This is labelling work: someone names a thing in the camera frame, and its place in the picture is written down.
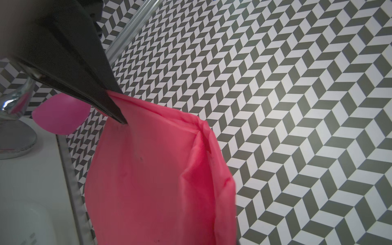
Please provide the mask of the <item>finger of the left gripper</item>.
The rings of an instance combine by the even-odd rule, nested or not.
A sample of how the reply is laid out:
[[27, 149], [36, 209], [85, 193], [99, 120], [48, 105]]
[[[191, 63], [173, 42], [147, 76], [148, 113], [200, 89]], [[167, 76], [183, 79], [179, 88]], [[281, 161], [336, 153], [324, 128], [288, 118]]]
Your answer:
[[66, 72], [65, 78], [53, 78], [28, 65], [20, 64], [19, 66], [33, 80], [86, 102], [121, 124], [127, 123], [121, 110], [108, 93], [84, 72], [80, 74]]
[[10, 1], [9, 59], [53, 78], [84, 72], [107, 93], [121, 93], [101, 43], [103, 8], [103, 1]]

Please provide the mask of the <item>pink bunny raincoat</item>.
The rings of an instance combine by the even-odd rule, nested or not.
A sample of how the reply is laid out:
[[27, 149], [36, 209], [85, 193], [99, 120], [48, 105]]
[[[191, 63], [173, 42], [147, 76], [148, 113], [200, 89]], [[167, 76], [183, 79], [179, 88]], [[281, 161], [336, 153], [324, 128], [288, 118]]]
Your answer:
[[100, 245], [234, 245], [235, 181], [208, 123], [126, 95], [107, 119], [85, 183]]

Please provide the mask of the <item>white plastic basket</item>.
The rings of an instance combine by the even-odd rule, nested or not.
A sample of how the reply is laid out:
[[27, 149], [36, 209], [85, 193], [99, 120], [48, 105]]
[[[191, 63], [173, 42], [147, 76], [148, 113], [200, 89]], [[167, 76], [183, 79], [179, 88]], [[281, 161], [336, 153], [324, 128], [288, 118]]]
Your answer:
[[36, 203], [1, 203], [2, 245], [56, 245], [51, 216]]

